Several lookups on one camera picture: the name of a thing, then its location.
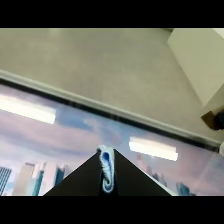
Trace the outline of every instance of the fluorescent light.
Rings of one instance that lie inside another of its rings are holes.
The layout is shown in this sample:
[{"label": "fluorescent light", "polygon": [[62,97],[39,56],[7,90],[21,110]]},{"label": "fluorescent light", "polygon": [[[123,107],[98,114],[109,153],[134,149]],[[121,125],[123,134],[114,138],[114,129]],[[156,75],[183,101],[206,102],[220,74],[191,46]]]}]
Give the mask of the fluorescent light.
[{"label": "fluorescent light", "polygon": [[56,117],[53,108],[5,95],[0,95],[0,109],[49,124],[53,124]]},{"label": "fluorescent light", "polygon": [[137,138],[131,138],[131,141],[129,142],[130,150],[163,159],[169,159],[173,161],[177,160],[178,153],[176,153],[175,147],[167,146],[154,141],[143,141],[139,141]]}]

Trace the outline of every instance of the brown object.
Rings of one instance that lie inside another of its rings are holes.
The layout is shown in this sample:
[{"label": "brown object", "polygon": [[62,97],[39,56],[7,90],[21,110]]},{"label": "brown object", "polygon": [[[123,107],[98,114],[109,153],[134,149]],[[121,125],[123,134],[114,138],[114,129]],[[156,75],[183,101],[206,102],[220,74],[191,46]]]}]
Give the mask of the brown object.
[{"label": "brown object", "polygon": [[224,106],[219,107],[215,110],[209,111],[208,113],[201,116],[201,119],[205,122],[205,124],[212,130],[220,130],[221,128],[215,122],[215,117],[220,112],[224,112]]}]

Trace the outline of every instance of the sky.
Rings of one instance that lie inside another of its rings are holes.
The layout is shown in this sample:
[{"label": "sky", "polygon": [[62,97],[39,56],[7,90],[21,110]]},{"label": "sky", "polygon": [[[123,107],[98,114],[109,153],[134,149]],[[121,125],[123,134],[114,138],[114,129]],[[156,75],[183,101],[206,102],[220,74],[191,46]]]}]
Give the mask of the sky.
[{"label": "sky", "polygon": [[[105,144],[140,169],[163,174],[174,192],[176,183],[183,182],[198,195],[224,195],[224,159],[216,153],[6,86],[0,85],[0,94],[56,109],[54,124],[0,110],[0,166],[11,167],[14,177],[25,162],[53,161],[75,170]],[[130,137],[174,146],[178,159],[142,154],[139,161],[130,151]]]}]

